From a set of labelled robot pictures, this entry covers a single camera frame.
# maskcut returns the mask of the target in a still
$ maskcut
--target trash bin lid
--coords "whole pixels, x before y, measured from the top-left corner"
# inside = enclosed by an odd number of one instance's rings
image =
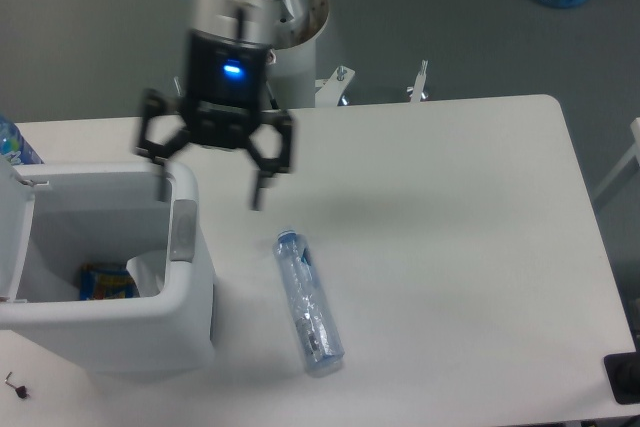
[[[35,194],[0,155],[0,301],[15,300],[27,255]]]

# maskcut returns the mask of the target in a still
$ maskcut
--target white trash bin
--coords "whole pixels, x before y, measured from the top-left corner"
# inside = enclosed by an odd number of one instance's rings
[[[14,169],[0,158],[0,329],[91,371],[209,364],[215,273],[197,184],[184,165],[167,174],[171,200],[160,202],[147,162]],[[165,260],[157,295],[78,300],[82,264],[150,252],[147,262]]]

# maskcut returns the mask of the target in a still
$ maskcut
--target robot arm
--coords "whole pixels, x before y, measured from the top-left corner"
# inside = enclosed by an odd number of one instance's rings
[[[284,110],[262,110],[268,91],[266,67],[278,24],[304,23],[304,8],[302,15],[294,16],[283,8],[287,5],[292,5],[291,0],[193,0],[184,95],[168,99],[156,91],[145,92],[138,155],[164,168],[165,161],[190,142],[245,149],[258,168],[252,200],[252,207],[258,209],[266,180],[289,172],[291,163],[292,117]],[[275,99],[271,101],[277,107]],[[151,119],[173,110],[182,117],[184,127],[164,145],[151,142],[147,138]],[[277,157],[264,158],[251,140],[262,124],[280,134]]]

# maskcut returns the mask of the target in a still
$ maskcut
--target bottle on table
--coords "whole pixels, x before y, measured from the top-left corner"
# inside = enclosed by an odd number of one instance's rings
[[[344,349],[306,239],[292,230],[285,231],[278,236],[273,253],[307,369],[317,371],[339,362]]]
[[[22,137],[20,129],[0,115],[0,155],[11,165],[42,164],[42,159]]]

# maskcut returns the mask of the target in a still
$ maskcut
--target black object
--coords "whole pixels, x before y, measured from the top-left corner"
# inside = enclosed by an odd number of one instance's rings
[[[191,30],[184,97],[168,99],[146,90],[136,153],[162,169],[160,199],[164,200],[166,160],[190,142],[227,150],[245,149],[258,166],[252,208],[259,210],[260,191],[268,179],[291,167],[293,118],[286,110],[262,111],[269,46],[242,40],[245,13],[236,12],[237,39],[230,40]],[[155,117],[177,110],[184,127],[165,144],[147,138]],[[277,157],[265,158],[251,140],[261,125],[272,126],[281,137]]]
[[[631,427],[635,424],[638,419],[640,419],[640,415],[634,415],[633,417],[629,417],[624,423],[620,424],[618,427]]]
[[[611,354],[604,358],[609,383],[619,404],[640,403],[640,354]]]
[[[7,384],[9,387],[11,387],[13,390],[15,390],[16,395],[24,400],[27,397],[29,397],[29,394],[27,394],[27,388],[24,385],[21,385],[20,387],[16,387],[15,385],[11,384],[9,382],[9,377],[11,377],[12,373],[13,372],[9,372],[9,375],[7,375],[6,379],[4,379],[4,383]]]

